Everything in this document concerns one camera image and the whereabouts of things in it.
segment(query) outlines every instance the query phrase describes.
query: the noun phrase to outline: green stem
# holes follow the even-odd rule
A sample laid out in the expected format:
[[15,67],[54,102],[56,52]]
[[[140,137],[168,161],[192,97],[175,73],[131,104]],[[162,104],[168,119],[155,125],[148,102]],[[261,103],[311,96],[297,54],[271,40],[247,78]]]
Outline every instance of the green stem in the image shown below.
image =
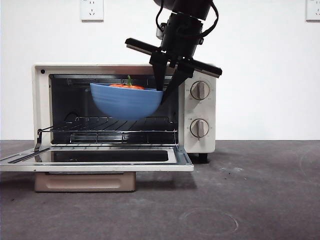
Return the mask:
[[132,84],[131,84],[131,77],[130,77],[130,75],[128,75],[128,86],[131,86]]

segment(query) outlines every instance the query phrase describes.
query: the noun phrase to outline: cable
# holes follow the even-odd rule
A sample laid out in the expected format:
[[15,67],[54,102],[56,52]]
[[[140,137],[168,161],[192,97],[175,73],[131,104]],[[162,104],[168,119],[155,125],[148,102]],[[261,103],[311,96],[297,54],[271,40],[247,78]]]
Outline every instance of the cable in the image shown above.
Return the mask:
[[159,18],[159,16],[160,16],[161,12],[162,12],[162,9],[164,9],[164,3],[165,3],[165,0],[161,0],[160,10],[159,10],[158,14],[157,14],[156,17],[155,17],[155,24],[156,24],[156,26],[158,27],[158,29],[159,29],[161,32],[163,32],[163,30],[161,29],[161,26],[160,26],[159,23],[158,23],[158,18]]
[[177,35],[179,35],[180,37],[183,37],[183,38],[204,38],[209,33],[211,33],[213,31],[213,29],[215,29],[215,27],[217,26],[218,20],[219,20],[219,12],[218,12],[218,9],[215,6],[213,0],[209,0],[209,1],[210,1],[210,6],[213,8],[215,15],[216,15],[216,19],[215,19],[213,25],[211,27],[209,27],[207,30],[203,31],[202,33],[193,34],[193,35],[181,34],[181,33],[179,33],[179,28],[178,28],[176,31]]

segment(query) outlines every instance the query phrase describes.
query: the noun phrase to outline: bowl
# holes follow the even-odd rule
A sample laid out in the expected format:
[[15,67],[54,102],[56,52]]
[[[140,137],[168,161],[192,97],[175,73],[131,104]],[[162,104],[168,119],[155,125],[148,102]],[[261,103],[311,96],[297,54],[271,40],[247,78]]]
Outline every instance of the bowl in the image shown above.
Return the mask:
[[154,88],[133,89],[90,83],[98,109],[118,120],[139,120],[151,116],[159,107],[163,92]]

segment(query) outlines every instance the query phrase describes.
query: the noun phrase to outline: red food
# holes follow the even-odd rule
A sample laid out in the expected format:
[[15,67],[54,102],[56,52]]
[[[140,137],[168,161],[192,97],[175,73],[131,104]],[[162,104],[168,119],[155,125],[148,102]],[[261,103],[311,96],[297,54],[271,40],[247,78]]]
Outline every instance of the red food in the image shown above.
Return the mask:
[[136,85],[124,85],[124,84],[110,84],[110,87],[117,87],[117,88],[125,88],[125,89],[141,89],[144,90],[143,86],[136,86]]
[[144,90],[145,88],[143,86],[136,86],[131,84],[131,77],[128,75],[128,85],[124,84],[110,84],[110,87],[116,87],[116,88],[125,88],[125,89],[141,89]]

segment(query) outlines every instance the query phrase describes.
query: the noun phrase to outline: wall socket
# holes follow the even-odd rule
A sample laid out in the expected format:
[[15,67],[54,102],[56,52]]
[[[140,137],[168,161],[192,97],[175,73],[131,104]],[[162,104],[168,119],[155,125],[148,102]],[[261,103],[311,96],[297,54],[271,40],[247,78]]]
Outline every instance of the wall socket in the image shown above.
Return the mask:
[[103,21],[104,0],[80,0],[80,19],[82,21]]
[[306,20],[320,21],[320,0],[306,0]]

